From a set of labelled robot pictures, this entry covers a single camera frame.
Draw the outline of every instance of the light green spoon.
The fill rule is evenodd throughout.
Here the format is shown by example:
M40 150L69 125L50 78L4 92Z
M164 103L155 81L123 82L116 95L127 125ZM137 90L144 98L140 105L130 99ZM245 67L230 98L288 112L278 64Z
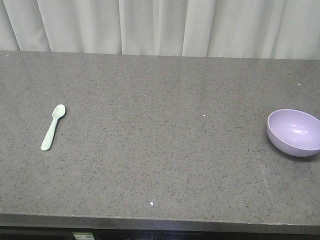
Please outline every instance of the light green spoon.
M55 136L55 130L57 126L57 122L59 118L63 117L66 113L66 108L63 104L59 104L58 106L55 107L52 113L53 120L51 122L51 125L49 127L48 132L46 133L42 145L41 145L41 150L42 151L47 151L50 149L52 141Z

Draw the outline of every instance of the sticker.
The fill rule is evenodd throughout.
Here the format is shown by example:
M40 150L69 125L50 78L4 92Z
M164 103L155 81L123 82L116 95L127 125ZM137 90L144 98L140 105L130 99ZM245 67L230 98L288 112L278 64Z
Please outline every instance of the sticker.
M76 240L95 240L91 232L73 232L73 236Z

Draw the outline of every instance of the purple bowl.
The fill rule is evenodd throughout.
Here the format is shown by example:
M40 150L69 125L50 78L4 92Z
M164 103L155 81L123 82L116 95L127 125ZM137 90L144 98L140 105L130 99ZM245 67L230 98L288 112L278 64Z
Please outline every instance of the purple bowl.
M320 120L303 111L274 111L267 132L273 145L286 154L307 157L320 152Z

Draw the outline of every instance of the bowl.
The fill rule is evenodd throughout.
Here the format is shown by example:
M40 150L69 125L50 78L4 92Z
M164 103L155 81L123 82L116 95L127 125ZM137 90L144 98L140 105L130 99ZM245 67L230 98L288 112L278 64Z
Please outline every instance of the bowl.
M269 139L279 150L295 157L320 152L320 120L303 111L280 109L267 122Z

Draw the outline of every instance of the white curtain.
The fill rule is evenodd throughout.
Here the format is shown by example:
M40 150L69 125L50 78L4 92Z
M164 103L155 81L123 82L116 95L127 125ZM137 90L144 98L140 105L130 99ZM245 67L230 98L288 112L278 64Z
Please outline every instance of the white curtain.
M0 49L320 60L320 0L0 0Z

